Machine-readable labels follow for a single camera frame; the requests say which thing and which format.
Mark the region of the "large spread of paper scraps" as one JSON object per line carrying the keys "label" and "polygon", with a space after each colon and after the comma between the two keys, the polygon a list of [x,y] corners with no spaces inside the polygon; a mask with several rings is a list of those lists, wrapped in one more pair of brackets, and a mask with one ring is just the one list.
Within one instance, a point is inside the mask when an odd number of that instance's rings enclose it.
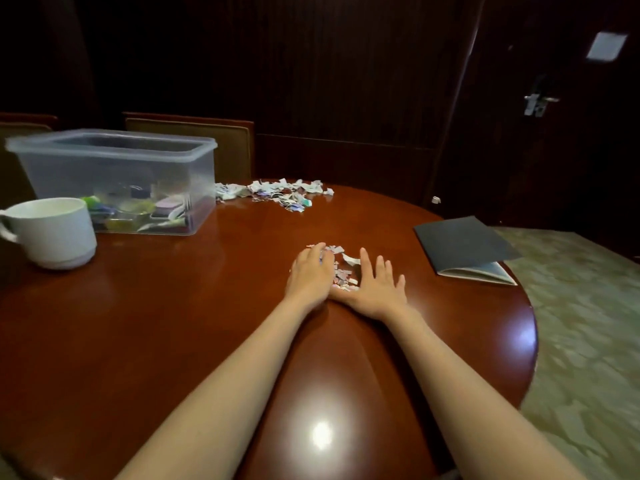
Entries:
{"label": "large spread of paper scraps", "polygon": [[214,194],[217,201],[225,202],[240,198],[250,198],[252,201],[272,201],[290,212],[304,212],[313,206],[311,197],[315,195],[334,196],[334,190],[324,188],[320,180],[306,183],[299,179],[288,182],[281,178],[274,182],[254,180],[249,185],[215,184]]}

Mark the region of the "white ceramic cup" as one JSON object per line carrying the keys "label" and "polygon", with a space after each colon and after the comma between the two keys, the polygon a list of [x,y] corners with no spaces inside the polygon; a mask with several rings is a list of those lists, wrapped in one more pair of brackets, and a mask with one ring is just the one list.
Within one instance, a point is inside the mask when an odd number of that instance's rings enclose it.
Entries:
{"label": "white ceramic cup", "polygon": [[32,200],[0,210],[0,237],[52,271],[84,266],[97,250],[87,203],[79,198]]}

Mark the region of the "dark wooden door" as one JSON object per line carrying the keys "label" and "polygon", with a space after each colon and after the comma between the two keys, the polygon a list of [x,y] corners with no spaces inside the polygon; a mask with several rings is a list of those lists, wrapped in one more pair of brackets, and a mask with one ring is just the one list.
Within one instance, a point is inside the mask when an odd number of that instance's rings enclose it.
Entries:
{"label": "dark wooden door", "polygon": [[[586,59],[600,31],[628,34],[611,63]],[[542,73],[561,101],[523,116]],[[640,263],[640,0],[483,0],[431,193]]]}

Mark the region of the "person's right hand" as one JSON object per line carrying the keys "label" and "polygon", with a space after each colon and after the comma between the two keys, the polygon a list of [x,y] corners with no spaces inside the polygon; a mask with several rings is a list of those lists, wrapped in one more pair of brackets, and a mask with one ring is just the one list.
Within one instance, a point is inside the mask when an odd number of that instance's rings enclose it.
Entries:
{"label": "person's right hand", "polygon": [[360,249],[362,277],[359,284],[360,298],[357,301],[338,301],[370,319],[388,322],[406,312],[407,298],[396,295],[396,282],[391,261],[387,263],[387,288],[380,290],[374,283],[376,259],[373,262],[365,248]]}

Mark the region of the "clear plastic storage box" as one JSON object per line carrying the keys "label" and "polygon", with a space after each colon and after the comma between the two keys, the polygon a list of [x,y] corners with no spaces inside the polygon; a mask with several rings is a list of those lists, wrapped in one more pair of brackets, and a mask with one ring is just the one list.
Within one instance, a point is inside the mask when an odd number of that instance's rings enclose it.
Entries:
{"label": "clear plastic storage box", "polygon": [[210,137],[98,129],[16,136],[5,144],[38,199],[129,196],[133,189],[155,198],[183,194],[192,234],[216,205],[217,147]]}

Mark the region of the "person's right forearm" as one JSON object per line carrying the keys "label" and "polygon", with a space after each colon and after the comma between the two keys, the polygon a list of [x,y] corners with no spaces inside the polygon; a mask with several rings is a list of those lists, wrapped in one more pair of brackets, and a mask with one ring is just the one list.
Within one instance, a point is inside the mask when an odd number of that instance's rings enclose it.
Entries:
{"label": "person's right forearm", "polygon": [[381,320],[420,384],[463,480],[587,480],[406,305]]}

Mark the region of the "pale square door plate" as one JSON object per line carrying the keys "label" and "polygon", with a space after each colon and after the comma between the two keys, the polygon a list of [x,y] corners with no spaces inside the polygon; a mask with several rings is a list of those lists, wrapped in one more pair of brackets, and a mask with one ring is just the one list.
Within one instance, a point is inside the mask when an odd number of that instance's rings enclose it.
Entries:
{"label": "pale square door plate", "polygon": [[628,34],[617,32],[598,32],[588,49],[586,59],[599,63],[611,63],[620,55]]}

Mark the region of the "dark grey folder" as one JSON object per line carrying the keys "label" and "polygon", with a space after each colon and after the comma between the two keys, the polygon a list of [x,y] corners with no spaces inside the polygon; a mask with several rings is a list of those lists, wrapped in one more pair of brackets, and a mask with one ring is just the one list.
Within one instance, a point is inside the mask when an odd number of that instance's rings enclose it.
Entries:
{"label": "dark grey folder", "polygon": [[502,263],[521,254],[478,218],[434,221],[413,230],[437,275],[517,286]]}

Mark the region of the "person's left hand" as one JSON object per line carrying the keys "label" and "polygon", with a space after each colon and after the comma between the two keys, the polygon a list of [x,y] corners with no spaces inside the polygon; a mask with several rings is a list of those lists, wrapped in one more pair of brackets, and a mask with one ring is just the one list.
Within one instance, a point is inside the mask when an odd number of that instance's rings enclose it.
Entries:
{"label": "person's left hand", "polygon": [[297,266],[295,259],[285,288],[284,301],[302,316],[306,316],[328,298],[333,278],[333,267],[320,264],[315,259]]}

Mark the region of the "colourful items in clear box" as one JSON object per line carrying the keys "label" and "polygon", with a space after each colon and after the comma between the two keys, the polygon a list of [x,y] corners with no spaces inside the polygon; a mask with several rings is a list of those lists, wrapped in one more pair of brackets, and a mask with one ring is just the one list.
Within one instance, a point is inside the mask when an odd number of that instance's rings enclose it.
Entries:
{"label": "colourful items in clear box", "polygon": [[133,189],[129,196],[116,193],[83,196],[94,229],[103,233],[189,235],[189,200],[183,194],[155,198]]}

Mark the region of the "person's left forearm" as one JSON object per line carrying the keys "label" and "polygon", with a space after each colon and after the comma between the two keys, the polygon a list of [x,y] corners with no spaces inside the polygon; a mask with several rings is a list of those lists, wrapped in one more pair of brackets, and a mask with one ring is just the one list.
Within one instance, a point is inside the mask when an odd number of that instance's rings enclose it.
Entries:
{"label": "person's left forearm", "polygon": [[326,298],[288,296],[174,409],[114,480],[230,480],[293,339]]}

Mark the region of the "small pile of paper scraps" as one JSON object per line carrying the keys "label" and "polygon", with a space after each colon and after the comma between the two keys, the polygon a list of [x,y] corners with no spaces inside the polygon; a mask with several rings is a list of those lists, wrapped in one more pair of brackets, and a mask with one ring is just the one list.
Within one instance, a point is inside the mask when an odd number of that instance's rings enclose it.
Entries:
{"label": "small pile of paper scraps", "polygon": [[333,285],[347,291],[359,289],[362,277],[361,259],[348,256],[339,245],[327,245],[326,249],[334,255]]}

